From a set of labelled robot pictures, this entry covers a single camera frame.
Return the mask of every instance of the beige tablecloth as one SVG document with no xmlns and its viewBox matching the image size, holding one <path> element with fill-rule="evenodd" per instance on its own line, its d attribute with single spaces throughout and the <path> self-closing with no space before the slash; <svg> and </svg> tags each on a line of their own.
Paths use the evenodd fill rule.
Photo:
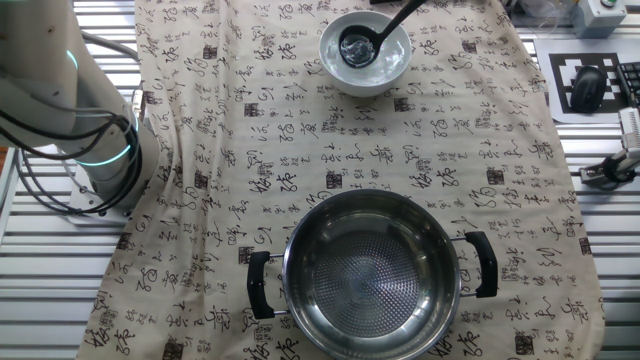
<svg viewBox="0 0 640 360">
<path fill-rule="evenodd" d="M 393 15 L 398 4 L 376 6 Z M 498 296 L 463 298 L 426 358 L 590 360 L 602 298 L 545 81 L 495 0 L 428 1 L 414 54 L 373 99 L 337 91 L 318 60 L 357 0 L 136 1 L 157 173 L 106 269 L 80 359 L 322 359 L 290 316 L 257 321 L 252 251 L 282 252 L 322 199 L 391 190 L 450 235 L 485 231 Z M 457 244 L 464 291 L 473 248 Z M 286 309 L 280 260 L 267 298 Z"/>
</svg>

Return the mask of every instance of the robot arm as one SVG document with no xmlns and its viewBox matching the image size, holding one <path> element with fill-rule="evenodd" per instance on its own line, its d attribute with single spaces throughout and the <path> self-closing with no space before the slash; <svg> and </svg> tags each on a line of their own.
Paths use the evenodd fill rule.
<svg viewBox="0 0 640 360">
<path fill-rule="evenodd" d="M 124 209 L 157 165 L 153 133 L 87 51 L 68 0 L 0 2 L 0 128 L 0 143 L 79 155 L 93 190 Z"/>
</svg>

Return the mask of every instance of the pot handle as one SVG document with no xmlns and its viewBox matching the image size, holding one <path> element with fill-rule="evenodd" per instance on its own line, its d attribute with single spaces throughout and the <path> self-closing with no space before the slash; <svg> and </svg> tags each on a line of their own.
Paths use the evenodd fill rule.
<svg viewBox="0 0 640 360">
<path fill-rule="evenodd" d="M 467 240 L 476 248 L 480 259 L 480 270 L 482 271 L 482 283 L 476 289 L 476 297 L 494 297 L 498 293 L 498 261 L 489 239 L 482 231 L 472 231 L 465 234 L 464 238 L 452 240 Z"/>
<path fill-rule="evenodd" d="M 273 311 L 267 304 L 264 294 L 264 264 L 272 257 L 282 257 L 282 254 L 273 255 L 268 251 L 259 251 L 251 254 L 249 258 L 249 271 L 247 273 L 247 293 L 251 310 L 256 320 L 272 319 L 276 315 L 288 314 L 289 311 Z"/>
</svg>

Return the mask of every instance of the ladle handle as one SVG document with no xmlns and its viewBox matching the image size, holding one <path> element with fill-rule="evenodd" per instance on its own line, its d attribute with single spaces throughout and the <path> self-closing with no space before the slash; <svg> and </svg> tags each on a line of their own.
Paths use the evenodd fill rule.
<svg viewBox="0 0 640 360">
<path fill-rule="evenodd" d="M 391 34 L 391 32 L 400 25 L 407 18 L 407 16 L 411 15 L 412 12 L 416 11 L 422 4 L 424 4 L 426 0 L 409 0 L 407 5 L 405 5 L 400 12 L 391 20 L 389 25 L 384 29 L 384 31 L 380 34 L 380 40 L 384 41 L 384 39 Z"/>
</svg>

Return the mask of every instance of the calligraphy print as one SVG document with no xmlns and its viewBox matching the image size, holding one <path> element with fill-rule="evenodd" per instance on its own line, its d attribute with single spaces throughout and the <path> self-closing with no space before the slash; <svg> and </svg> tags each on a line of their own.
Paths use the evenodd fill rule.
<svg viewBox="0 0 640 360">
<path fill-rule="evenodd" d="M 272 329 L 273 325 L 258 325 L 258 328 L 253 331 L 253 339 L 258 344 L 273 341 L 273 338 L 269 335 Z"/>
<path fill-rule="evenodd" d="M 338 120 L 332 119 L 328 121 L 322 122 L 322 129 L 320 130 L 323 133 L 333 133 L 338 129 Z"/>
<path fill-rule="evenodd" d="M 500 279 L 502 281 L 518 281 L 520 279 L 518 267 L 514 265 L 503 266 L 500 272 Z"/>
<path fill-rule="evenodd" d="M 164 346 L 164 352 L 162 353 L 162 360 L 182 360 L 182 351 L 184 350 L 183 344 L 177 344 L 175 342 L 167 342 Z"/>
<path fill-rule="evenodd" d="M 472 41 L 462 40 L 462 50 L 469 54 L 477 54 L 476 43 Z"/>
<path fill-rule="evenodd" d="M 580 250 L 582 250 L 582 255 L 591 255 L 591 245 L 589 245 L 588 238 L 580 238 Z"/>
<path fill-rule="evenodd" d="M 245 117 L 259 117 L 260 109 L 258 109 L 258 103 L 244 104 L 244 116 Z"/>
<path fill-rule="evenodd" d="M 255 249 L 253 246 L 240 246 L 238 248 L 238 264 L 248 265 L 253 249 Z"/>
<path fill-rule="evenodd" d="M 214 14 L 216 12 L 218 12 L 218 11 L 216 9 L 215 0 L 207 0 L 207 3 L 202 8 L 202 13 L 203 14 Z"/>
<path fill-rule="evenodd" d="M 428 174 L 432 170 L 429 164 L 431 164 L 431 159 L 418 159 L 418 161 L 416 161 L 416 170 Z"/>
<path fill-rule="evenodd" d="M 142 101 L 145 104 L 149 104 L 149 105 L 161 105 L 162 104 L 162 99 L 154 97 L 154 92 L 153 91 L 143 91 L 142 92 Z"/>
<path fill-rule="evenodd" d="M 120 234 L 116 250 L 133 250 L 133 244 L 131 243 L 131 233 L 123 232 Z"/>
<path fill-rule="evenodd" d="M 326 176 L 327 190 L 342 189 L 342 174 L 329 171 Z"/>
<path fill-rule="evenodd" d="M 487 170 L 487 182 L 489 185 L 504 185 L 504 172 L 502 170 Z"/>
<path fill-rule="evenodd" d="M 196 169 L 196 173 L 193 176 L 193 186 L 196 189 L 207 190 L 209 187 L 209 178 L 206 177 L 202 171 Z"/>
<path fill-rule="evenodd" d="M 491 127 L 491 117 L 483 114 L 476 118 L 476 129 L 488 129 Z"/>
<path fill-rule="evenodd" d="M 516 355 L 534 355 L 533 336 L 524 334 L 516 335 Z"/>
<path fill-rule="evenodd" d="M 553 77 L 555 79 L 563 114 L 575 114 L 569 106 L 576 74 L 583 66 L 594 66 L 607 75 L 607 88 L 602 105 L 596 114 L 617 114 L 627 106 L 627 99 L 620 89 L 620 80 L 616 76 L 616 67 L 620 63 L 615 53 L 589 54 L 549 54 Z"/>
<path fill-rule="evenodd" d="M 113 310 L 105 310 L 102 315 L 100 315 L 100 327 L 105 329 L 113 328 L 113 320 L 118 316 L 117 311 Z"/>
<path fill-rule="evenodd" d="M 217 59 L 218 48 L 209 44 L 205 44 L 202 49 L 202 58 L 205 60 Z"/>
<path fill-rule="evenodd" d="M 395 112 L 411 111 L 411 106 L 409 105 L 409 98 L 393 99 L 393 109 L 395 110 Z"/>
<path fill-rule="evenodd" d="M 268 178 L 273 176 L 273 171 L 271 171 L 272 168 L 273 168 L 273 163 L 262 163 L 258 165 L 258 176 L 263 178 Z"/>
</svg>

